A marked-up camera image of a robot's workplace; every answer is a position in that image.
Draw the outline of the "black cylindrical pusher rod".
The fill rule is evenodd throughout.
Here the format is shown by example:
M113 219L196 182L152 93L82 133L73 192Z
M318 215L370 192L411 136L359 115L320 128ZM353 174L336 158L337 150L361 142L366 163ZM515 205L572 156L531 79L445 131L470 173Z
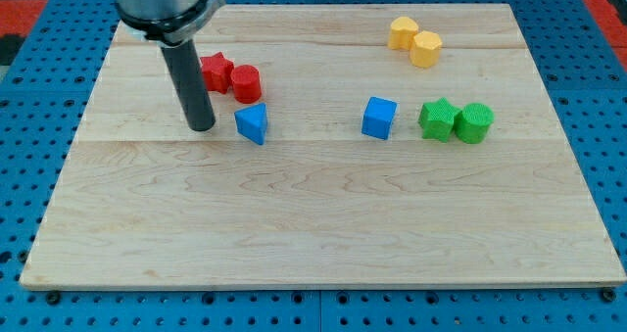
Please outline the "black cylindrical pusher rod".
M194 42L161 48L188 127L207 131L216 122Z

